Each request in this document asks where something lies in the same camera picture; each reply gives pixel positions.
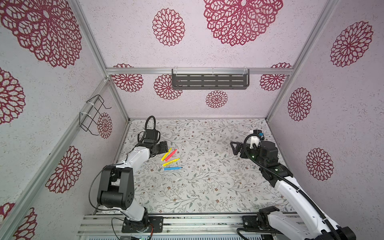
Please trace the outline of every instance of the yellow marker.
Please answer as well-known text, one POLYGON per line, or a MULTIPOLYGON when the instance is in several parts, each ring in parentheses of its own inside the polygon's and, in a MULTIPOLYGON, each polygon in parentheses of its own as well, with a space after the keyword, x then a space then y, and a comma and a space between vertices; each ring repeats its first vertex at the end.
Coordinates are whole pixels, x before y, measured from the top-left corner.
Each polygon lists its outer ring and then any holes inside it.
POLYGON ((172 161, 170 161, 170 162, 166 162, 166 163, 164 163, 163 164, 163 167, 165 167, 165 166, 167 166, 167 165, 169 165, 169 164, 171 164, 171 163, 173 163, 173 162, 176 162, 177 160, 179 160, 180 158, 176 158, 176 159, 174 159, 174 160, 172 160, 172 161))
POLYGON ((164 159, 168 156, 171 150, 172 148, 170 148, 169 151, 161 158, 162 161, 164 161, 164 159))

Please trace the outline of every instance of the blue marker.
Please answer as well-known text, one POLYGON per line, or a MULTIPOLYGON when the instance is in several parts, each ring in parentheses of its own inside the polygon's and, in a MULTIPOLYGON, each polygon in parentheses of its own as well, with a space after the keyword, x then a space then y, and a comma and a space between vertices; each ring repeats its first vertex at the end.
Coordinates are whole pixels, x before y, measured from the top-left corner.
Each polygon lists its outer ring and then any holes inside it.
POLYGON ((179 169, 182 169, 182 167, 165 167, 164 171, 166 171, 166 170, 179 170, 179 169))

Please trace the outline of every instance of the red floral pattern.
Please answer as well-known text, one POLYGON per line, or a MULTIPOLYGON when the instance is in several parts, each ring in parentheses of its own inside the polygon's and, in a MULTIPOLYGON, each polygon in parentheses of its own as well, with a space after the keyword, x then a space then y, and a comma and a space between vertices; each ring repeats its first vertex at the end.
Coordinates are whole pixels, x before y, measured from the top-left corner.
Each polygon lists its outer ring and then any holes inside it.
POLYGON ((0 125, 18 118, 25 106, 25 95, 19 81, 0 68, 0 125))
POLYGON ((0 16, 38 60, 66 68, 80 58, 80 29, 67 1, 0 0, 0 16))
POLYGON ((37 214, 35 208, 30 208, 28 215, 24 217, 23 223, 17 228, 15 234, 15 240, 30 240, 35 235, 35 229, 37 227, 37 214))
POLYGON ((265 33, 283 0, 204 0, 207 28, 221 43, 244 45, 265 33))
POLYGON ((109 138, 112 133, 112 120, 108 113, 102 113, 97 120, 97 130, 102 138, 109 138))
POLYGON ((345 67, 361 58, 372 42, 372 26, 360 21, 344 29, 331 48, 331 61, 338 67, 345 67))
POLYGON ((162 9, 157 12, 152 21, 153 33, 156 39, 165 46, 174 46, 184 37, 184 22, 180 14, 172 9, 162 9))
MULTIPOLYGON (((114 68, 133 68, 129 64, 117 64, 114 68)), ((117 87, 127 92, 136 92, 143 87, 143 78, 141 74, 117 74, 111 75, 113 82, 117 87)))
POLYGON ((220 90, 210 92, 205 98, 205 102, 211 108, 220 108, 227 103, 228 95, 220 90))
POLYGON ((45 186, 50 192, 64 193, 68 191, 79 179, 83 167, 82 161, 79 150, 70 146, 45 186))
POLYGON ((172 76, 169 74, 158 76, 155 79, 153 87, 155 88, 157 95, 168 100, 178 98, 183 92, 183 90, 173 89, 172 76))
MULTIPOLYGON (((272 66, 272 68, 290 68, 289 63, 278 63, 272 66)), ((260 78, 260 86, 267 91, 274 91, 279 89, 283 84, 287 75, 284 74, 264 74, 260 78)))
POLYGON ((8 213, 11 211, 15 203, 7 202, 6 204, 0 206, 0 224, 7 217, 8 213))
POLYGON ((324 149, 314 148, 307 155, 307 168, 318 180, 327 180, 333 174, 333 161, 324 149))
POLYGON ((307 89, 296 89, 288 101, 289 116, 295 121, 303 120, 310 112, 311 103, 311 95, 307 89))

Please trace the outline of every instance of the floral patterned surface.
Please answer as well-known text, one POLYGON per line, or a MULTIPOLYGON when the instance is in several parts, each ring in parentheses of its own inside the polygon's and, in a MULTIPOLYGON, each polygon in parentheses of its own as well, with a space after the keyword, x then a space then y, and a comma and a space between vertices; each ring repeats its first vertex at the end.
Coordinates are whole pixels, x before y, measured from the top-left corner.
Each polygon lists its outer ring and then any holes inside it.
MULTIPOLYGON (((144 123, 131 122, 121 161, 144 123)), ((251 129, 261 129, 266 140, 274 141, 264 119, 157 120, 156 129, 168 148, 177 149, 171 159, 180 158, 168 167, 183 169, 164 171, 163 154, 141 166, 134 178, 135 199, 149 212, 255 212, 270 205, 294 211, 253 162, 232 153, 230 141, 242 142, 251 129)), ((280 153, 279 161, 284 164, 280 153)))

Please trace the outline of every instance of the wire rack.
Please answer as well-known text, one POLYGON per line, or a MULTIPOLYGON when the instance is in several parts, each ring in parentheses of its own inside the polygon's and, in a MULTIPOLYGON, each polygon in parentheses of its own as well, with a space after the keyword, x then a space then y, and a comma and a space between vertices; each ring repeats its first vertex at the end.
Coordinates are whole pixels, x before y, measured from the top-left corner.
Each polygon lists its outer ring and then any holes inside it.
POLYGON ((101 113, 99 112, 100 111, 100 108, 101 107, 104 107, 105 109, 110 109, 110 108, 107 108, 105 105, 104 105, 104 99, 98 94, 98 95, 95 95, 93 97, 91 97, 87 103, 91 104, 92 105, 92 108, 86 113, 86 112, 80 112, 79 113, 79 125, 80 127, 86 131, 86 132, 90 132, 92 135, 95 135, 95 136, 99 136, 99 134, 94 134, 91 132, 91 130, 89 129, 91 124, 94 122, 96 125, 97 125, 97 122, 94 120, 95 117, 99 114, 99 116, 101 115, 101 113), (94 114, 94 116, 91 116, 89 113, 92 111, 92 109, 95 109, 96 112, 94 114), (86 115, 85 118, 83 119, 83 121, 81 121, 81 117, 83 115, 86 115), (87 119, 90 119, 90 123, 88 125, 84 124, 84 122, 87 120, 87 119))

